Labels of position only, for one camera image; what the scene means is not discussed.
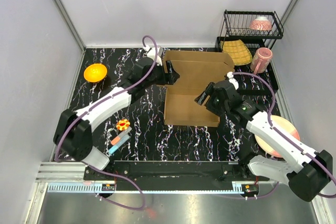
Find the orange flower toy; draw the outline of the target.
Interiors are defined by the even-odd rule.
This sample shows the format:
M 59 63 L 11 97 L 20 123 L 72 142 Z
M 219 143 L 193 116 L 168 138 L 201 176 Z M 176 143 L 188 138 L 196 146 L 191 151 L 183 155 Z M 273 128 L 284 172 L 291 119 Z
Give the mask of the orange flower toy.
M 119 120 L 116 124 L 116 128 L 118 131 L 125 131 L 130 126 L 130 121 L 128 119 Z

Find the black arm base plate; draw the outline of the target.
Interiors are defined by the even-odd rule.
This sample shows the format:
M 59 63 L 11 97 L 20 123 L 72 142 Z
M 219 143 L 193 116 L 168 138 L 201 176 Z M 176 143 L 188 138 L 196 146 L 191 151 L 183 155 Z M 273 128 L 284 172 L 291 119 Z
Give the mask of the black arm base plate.
M 254 183 L 256 176 L 237 162 L 115 161 L 106 172 L 135 182 L 144 193 L 234 190 L 233 183 Z

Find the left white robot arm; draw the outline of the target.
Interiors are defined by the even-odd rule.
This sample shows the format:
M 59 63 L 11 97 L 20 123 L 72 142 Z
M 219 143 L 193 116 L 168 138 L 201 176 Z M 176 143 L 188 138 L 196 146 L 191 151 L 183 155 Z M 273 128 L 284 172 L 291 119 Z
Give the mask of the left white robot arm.
M 145 90 L 156 85 L 173 85 L 180 75 L 167 60 L 162 65 L 149 57 L 140 59 L 132 71 L 107 95 L 77 111 L 66 109 L 60 115 L 53 142 L 77 162 L 95 167 L 103 180 L 113 175 L 110 159 L 93 145 L 95 129 L 118 111 L 140 99 Z

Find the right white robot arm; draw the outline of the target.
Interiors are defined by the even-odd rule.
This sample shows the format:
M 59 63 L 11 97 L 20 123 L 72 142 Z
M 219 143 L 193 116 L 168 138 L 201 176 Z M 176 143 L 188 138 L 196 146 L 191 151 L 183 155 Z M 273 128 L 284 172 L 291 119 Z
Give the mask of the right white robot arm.
M 234 124 L 247 129 L 283 158 L 282 162 L 261 155 L 249 158 L 238 167 L 242 179 L 261 176 L 276 180 L 289 186 L 297 197 L 306 202 L 319 195 L 330 181 L 335 181 L 332 155 L 305 145 L 274 123 L 257 103 L 244 100 L 237 92 L 236 81 L 209 83 L 195 102 L 220 118 L 228 117 Z

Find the brown cardboard box sheet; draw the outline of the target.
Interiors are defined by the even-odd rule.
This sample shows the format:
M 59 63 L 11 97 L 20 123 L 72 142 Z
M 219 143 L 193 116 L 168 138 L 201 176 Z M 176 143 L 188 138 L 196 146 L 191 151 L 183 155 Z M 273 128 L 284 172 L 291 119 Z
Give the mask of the brown cardboard box sheet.
M 166 86 L 164 124 L 217 127 L 219 117 L 194 99 L 210 82 L 222 81 L 234 71 L 231 56 L 224 52 L 168 50 L 164 61 L 170 61 L 180 75 L 172 86 Z

